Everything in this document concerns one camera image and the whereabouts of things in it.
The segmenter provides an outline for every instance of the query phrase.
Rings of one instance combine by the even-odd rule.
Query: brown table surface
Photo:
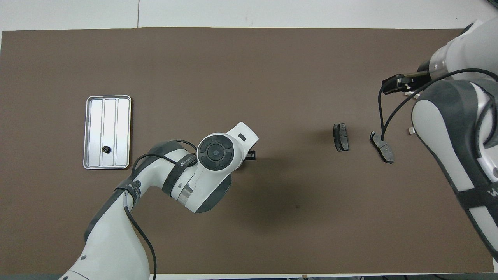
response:
[[[131,160],[238,122],[258,159],[193,214],[153,188],[133,215],[159,273],[491,272],[487,253],[417,136],[369,142],[380,81],[413,72],[459,30],[140,28],[4,31],[0,56],[0,274],[63,273],[126,170],[82,166],[85,103],[130,95]],[[385,112],[403,99],[384,97]],[[332,127],[346,123],[351,150]]]

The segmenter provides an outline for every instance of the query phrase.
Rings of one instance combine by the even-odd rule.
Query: robotic arm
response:
[[[227,133],[205,137],[197,154],[174,140],[152,147],[92,219],[83,252],[60,279],[149,279],[147,256],[128,219],[128,209],[149,187],[157,186],[194,213],[211,210],[230,187],[232,171],[257,141],[257,135],[239,123]]]
[[[498,17],[485,23],[476,21],[436,51],[417,73],[395,75],[384,80],[381,89],[385,94],[412,91],[406,101],[420,93],[412,109],[413,127],[496,260],[497,46]]]

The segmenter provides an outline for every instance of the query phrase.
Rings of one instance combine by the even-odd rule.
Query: button panel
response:
[[[234,145],[224,135],[210,136],[199,145],[197,155],[205,168],[222,170],[234,159]]]

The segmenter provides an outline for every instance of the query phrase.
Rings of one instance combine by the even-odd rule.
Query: aluminum tray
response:
[[[87,99],[83,166],[86,169],[126,168],[130,124],[130,96],[90,96]]]

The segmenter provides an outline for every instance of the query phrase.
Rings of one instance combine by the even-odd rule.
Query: circular control button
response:
[[[212,138],[205,139],[202,141],[202,143],[199,146],[199,152],[206,152],[206,149],[208,148],[209,144],[213,142]]]
[[[225,149],[218,144],[213,144],[208,148],[208,157],[212,160],[220,160],[225,155]]]
[[[226,153],[226,155],[225,155],[225,158],[224,158],[222,161],[220,161],[220,167],[221,167],[221,168],[225,168],[225,167],[227,167],[227,165],[229,165],[229,164],[230,164],[230,162],[232,162],[232,159],[233,159],[233,158],[234,158],[234,157],[233,157],[232,153],[228,151],[228,152]]]
[[[211,170],[214,170],[216,168],[216,163],[215,162],[212,162],[208,159],[207,156],[203,155],[201,157],[201,163],[203,166],[207,167],[207,168],[210,168]]]
[[[215,141],[222,144],[225,148],[230,149],[233,147],[232,140],[224,135],[216,135]]]

